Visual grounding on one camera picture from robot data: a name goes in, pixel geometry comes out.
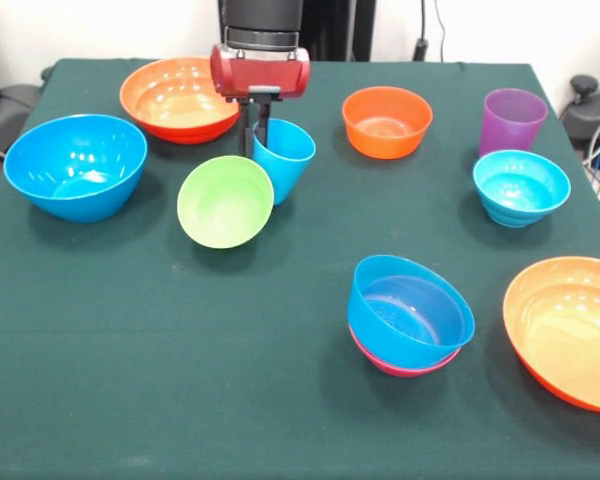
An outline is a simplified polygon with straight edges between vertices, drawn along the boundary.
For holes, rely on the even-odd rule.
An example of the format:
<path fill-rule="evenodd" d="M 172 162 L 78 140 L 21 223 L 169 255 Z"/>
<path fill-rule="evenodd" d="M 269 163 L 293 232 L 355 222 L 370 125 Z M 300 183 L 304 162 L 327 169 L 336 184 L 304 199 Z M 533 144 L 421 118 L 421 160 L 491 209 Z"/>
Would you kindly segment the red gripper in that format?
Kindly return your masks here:
<path fill-rule="evenodd" d="M 255 94 L 274 94 L 279 99 L 301 97 L 310 76 L 310 57 L 304 48 L 293 51 L 257 51 L 215 45 L 210 69 L 216 91 L 225 98 L 239 99 L 239 154 L 252 154 L 250 98 Z M 260 102 L 254 135 L 267 146 L 271 103 Z"/>

